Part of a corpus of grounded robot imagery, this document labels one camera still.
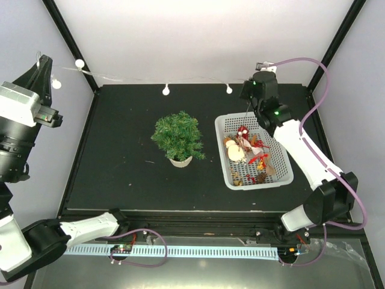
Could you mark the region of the small green christmas tree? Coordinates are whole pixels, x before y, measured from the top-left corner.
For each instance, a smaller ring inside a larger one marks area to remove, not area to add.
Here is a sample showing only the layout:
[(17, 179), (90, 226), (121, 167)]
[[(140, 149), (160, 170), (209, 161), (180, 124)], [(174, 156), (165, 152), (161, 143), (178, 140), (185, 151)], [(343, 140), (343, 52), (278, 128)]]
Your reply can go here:
[(196, 158), (204, 160), (199, 122), (185, 111), (161, 117), (155, 123), (151, 140), (177, 168), (184, 168)]

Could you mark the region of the white perforated plastic basket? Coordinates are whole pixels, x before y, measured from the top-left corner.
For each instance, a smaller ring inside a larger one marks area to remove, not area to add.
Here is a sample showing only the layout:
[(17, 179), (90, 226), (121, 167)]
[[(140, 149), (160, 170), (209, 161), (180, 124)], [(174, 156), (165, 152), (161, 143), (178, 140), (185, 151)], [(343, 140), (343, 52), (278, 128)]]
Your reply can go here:
[[(224, 182), (231, 190), (257, 190), (288, 185), (294, 174), (285, 148), (258, 124), (254, 113), (233, 113), (215, 119), (215, 132)], [(245, 158), (231, 161), (227, 155), (226, 141), (234, 140), (242, 147)], [(269, 154), (262, 162), (248, 164), (258, 154)], [(268, 176), (263, 184), (256, 182), (258, 174)], [(234, 180), (243, 180), (243, 186), (234, 186)]]

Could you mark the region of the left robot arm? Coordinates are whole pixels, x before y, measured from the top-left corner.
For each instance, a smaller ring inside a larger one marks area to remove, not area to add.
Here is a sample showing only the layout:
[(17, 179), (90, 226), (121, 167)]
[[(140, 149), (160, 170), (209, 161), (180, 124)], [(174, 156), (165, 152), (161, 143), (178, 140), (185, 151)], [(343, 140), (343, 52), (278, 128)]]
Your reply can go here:
[(85, 123), (85, 105), (53, 105), (51, 57), (1, 84), (1, 273), (3, 285), (51, 264), (67, 249), (100, 237), (123, 240), (117, 209), (78, 221), (57, 214)]

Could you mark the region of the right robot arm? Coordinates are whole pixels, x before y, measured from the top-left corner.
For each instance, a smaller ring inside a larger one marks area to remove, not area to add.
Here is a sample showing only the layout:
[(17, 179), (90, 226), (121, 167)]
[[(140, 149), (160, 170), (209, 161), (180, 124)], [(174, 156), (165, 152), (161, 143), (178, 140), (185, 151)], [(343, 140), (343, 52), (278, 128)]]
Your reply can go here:
[(273, 228), (277, 241), (286, 243), (295, 232), (323, 225), (352, 210), (358, 179), (333, 164), (300, 128), (287, 105), (279, 101), (274, 72), (257, 71), (243, 84), (240, 97), (250, 102), (261, 128), (281, 144), (304, 173), (312, 193), (303, 204), (281, 216)]

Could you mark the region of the small circuit board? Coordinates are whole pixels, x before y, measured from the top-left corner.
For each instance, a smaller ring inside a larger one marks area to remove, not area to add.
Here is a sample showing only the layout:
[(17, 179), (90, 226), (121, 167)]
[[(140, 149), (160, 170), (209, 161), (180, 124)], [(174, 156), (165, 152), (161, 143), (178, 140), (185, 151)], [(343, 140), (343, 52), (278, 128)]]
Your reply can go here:
[(111, 253), (129, 254), (132, 250), (131, 244), (117, 244), (110, 249)]

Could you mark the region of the wooden snowman ornament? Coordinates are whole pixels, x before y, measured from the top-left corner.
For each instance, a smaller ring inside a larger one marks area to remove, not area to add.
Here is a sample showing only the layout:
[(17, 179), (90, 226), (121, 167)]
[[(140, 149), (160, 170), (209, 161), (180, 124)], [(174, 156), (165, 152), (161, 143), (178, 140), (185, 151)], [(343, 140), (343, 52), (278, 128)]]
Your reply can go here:
[(231, 161), (242, 161), (245, 158), (245, 153), (236, 141), (228, 140), (225, 143), (227, 149), (227, 155)]

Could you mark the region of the gold bell ornament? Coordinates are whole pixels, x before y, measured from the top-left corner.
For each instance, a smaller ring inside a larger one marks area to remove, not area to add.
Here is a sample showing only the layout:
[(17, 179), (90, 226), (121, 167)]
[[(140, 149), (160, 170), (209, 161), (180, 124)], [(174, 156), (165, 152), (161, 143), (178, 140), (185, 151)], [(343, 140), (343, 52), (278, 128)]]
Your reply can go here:
[(243, 180), (234, 180), (233, 181), (233, 184), (234, 184), (234, 186), (243, 186), (244, 185), (244, 183), (243, 183)]

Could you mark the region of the brown pine cone ornament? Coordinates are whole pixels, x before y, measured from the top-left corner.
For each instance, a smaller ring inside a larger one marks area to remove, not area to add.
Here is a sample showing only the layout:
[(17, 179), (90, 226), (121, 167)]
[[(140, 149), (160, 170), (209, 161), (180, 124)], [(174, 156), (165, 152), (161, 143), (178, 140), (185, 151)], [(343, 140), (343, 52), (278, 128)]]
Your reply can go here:
[(258, 184), (263, 184), (266, 181), (267, 176), (268, 175), (265, 172), (262, 172), (262, 173), (258, 174), (257, 177), (256, 177), (256, 182)]

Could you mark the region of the left black frame post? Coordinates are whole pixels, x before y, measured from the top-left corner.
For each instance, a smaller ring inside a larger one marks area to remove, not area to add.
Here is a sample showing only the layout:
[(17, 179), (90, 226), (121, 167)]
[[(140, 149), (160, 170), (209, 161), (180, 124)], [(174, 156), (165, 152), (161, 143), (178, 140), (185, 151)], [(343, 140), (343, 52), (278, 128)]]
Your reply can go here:
[(69, 27), (67, 26), (66, 21), (64, 20), (56, 2), (54, 0), (42, 0), (42, 2), (45, 8), (47, 9), (51, 19), (53, 20), (55, 26), (60, 32), (63, 40), (65, 41), (69, 51), (73, 55), (74, 59), (83, 60), (85, 64), (84, 69), (90, 71), (87, 62), (83, 57), (83, 54), (81, 53), (81, 50), (79, 49), (76, 43), (76, 40), (73, 38), (72, 33)]

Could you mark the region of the black frame post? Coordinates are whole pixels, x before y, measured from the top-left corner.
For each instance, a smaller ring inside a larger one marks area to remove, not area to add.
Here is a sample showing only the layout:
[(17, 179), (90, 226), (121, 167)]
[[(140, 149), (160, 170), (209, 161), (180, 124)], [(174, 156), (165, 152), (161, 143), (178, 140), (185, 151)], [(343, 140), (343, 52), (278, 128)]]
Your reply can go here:
[(83, 57), (83, 54), (81, 53), (81, 50), (79, 49), (76, 43), (76, 40), (73, 38), (72, 33), (69, 27), (67, 26), (66, 21), (64, 20), (56, 2), (54, 0), (42, 0), (42, 2), (45, 8), (47, 9), (51, 19), (53, 20), (55, 26), (60, 32), (63, 40), (65, 41), (69, 51), (73, 55), (74, 59), (83, 60), (85, 64), (84, 69), (90, 71), (87, 62)]
[[(336, 55), (338, 49), (340, 48), (342, 42), (344, 41), (345, 37), (347, 36), (348, 32), (350, 31), (353, 23), (357, 19), (358, 15), (360, 14), (362, 8), (364, 7), (366, 3), (366, 0), (353, 0), (352, 4), (350, 5), (345, 17), (343, 18), (343, 21), (339, 25), (336, 34), (334, 35), (330, 45), (328, 46), (321, 63), (328, 67), (331, 61), (333, 60), (334, 56)], [(312, 79), (309, 82), (309, 85), (307, 86), (308, 90), (311, 92), (314, 92), (317, 85), (319, 84), (320, 80), (324, 76), (325, 72), (321, 66), (318, 66), (315, 73), (312, 76)]]

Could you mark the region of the right black frame post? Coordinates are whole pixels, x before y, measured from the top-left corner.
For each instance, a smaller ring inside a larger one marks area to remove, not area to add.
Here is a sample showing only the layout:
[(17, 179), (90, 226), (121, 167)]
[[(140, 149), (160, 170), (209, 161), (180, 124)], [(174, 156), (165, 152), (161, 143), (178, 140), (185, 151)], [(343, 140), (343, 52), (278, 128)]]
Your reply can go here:
[[(366, 0), (353, 0), (352, 4), (350, 5), (345, 17), (343, 18), (343, 21), (339, 25), (336, 34), (334, 35), (330, 45), (328, 46), (321, 63), (328, 67), (331, 61), (333, 60), (334, 56), (336, 55), (338, 49), (340, 48), (342, 42), (344, 41), (345, 37), (347, 36), (348, 32), (350, 31), (353, 23), (357, 19), (358, 15), (360, 14), (362, 8), (364, 7), (366, 3)], [(325, 72), (321, 66), (318, 66), (315, 73), (312, 76), (312, 79), (309, 82), (309, 85), (307, 86), (308, 90), (311, 92), (314, 92), (317, 85), (319, 84), (320, 80), (324, 76)]]

